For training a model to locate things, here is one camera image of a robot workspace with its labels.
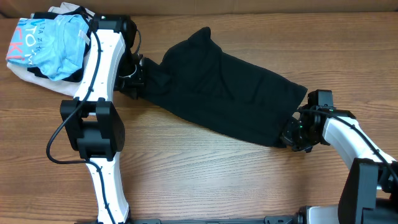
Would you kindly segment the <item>black t-shirt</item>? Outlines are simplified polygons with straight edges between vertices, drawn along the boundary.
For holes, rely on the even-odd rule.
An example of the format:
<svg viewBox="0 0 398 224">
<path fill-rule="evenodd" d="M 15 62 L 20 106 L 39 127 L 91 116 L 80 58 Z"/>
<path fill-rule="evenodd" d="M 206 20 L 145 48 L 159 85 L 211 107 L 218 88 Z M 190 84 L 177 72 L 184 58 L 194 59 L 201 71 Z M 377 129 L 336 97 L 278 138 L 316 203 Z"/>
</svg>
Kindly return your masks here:
<svg viewBox="0 0 398 224">
<path fill-rule="evenodd" d="M 189 122 L 242 141 L 284 147 L 279 139 L 307 88 L 228 55 L 204 27 L 144 60 L 141 97 Z"/>
</svg>

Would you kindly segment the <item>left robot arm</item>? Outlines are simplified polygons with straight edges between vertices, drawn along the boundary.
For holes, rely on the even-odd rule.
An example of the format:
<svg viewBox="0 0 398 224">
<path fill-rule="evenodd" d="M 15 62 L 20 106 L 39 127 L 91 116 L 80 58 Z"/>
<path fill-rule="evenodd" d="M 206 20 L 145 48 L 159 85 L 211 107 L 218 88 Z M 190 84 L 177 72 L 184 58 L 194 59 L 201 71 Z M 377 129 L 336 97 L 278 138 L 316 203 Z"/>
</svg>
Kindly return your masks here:
<svg viewBox="0 0 398 224">
<path fill-rule="evenodd" d="M 60 105 L 60 127 L 79 153 L 78 163 L 89 169 L 98 203 L 95 222 L 132 223 L 120 170 L 125 127 L 113 93 L 120 91 L 136 99 L 145 85 L 142 55 L 131 50 L 140 32 L 125 15 L 95 15 L 88 25 L 88 60 L 73 99 Z"/>
</svg>

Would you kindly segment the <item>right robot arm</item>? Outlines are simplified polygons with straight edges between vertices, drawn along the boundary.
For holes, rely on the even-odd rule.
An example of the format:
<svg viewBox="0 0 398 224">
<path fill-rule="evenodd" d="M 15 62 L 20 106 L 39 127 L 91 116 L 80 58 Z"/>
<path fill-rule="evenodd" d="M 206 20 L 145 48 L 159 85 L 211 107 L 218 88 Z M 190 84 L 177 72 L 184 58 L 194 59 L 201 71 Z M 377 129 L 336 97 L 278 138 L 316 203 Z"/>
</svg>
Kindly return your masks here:
<svg viewBox="0 0 398 224">
<path fill-rule="evenodd" d="M 308 94 L 308 103 L 280 134 L 293 151 L 332 146 L 349 169 L 337 205 L 304 206 L 279 223 L 397 223 L 397 160 L 380 149 L 348 110 L 333 104 L 330 90 Z"/>
</svg>

